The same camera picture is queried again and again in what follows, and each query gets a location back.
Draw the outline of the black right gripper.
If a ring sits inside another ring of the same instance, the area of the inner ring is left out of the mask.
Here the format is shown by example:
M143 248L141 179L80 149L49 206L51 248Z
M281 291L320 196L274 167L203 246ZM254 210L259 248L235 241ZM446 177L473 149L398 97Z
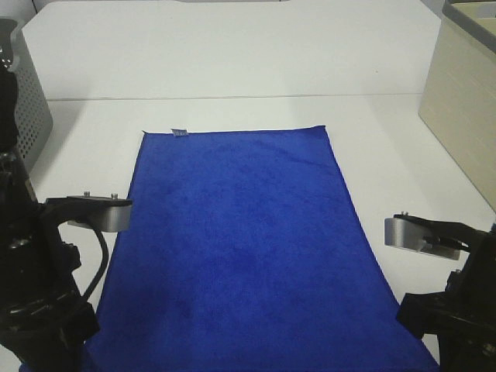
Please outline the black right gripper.
M405 219L436 236L460 244L469 254L460 270L450 273L446 288L428 294L407 293L396 319L415 338L435 335L442 371L495 369L495 231L460 222L433 221L408 214Z

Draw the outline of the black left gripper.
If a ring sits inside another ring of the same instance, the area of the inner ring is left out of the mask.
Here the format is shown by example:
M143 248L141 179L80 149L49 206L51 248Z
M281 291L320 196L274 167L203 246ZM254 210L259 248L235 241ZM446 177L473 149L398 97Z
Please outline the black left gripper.
M88 299L109 262L104 232L91 226L102 260L84 291L73 273L77 246L59 227L90 212L91 201L37 201L18 153L1 155L1 344L32 371L78 371L84 342L99 331Z

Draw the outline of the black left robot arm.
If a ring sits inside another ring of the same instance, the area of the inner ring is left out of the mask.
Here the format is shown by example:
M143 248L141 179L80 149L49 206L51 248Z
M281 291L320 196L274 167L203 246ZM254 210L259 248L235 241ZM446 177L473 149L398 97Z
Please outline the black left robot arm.
M21 24L1 20L1 344L24 371L95 371L85 342L99 331L90 296L109 263L104 233L129 226L132 202L89 193L39 202L19 147L21 68L32 63ZM102 251L86 289L73 273L78 248L60 225L90 229Z

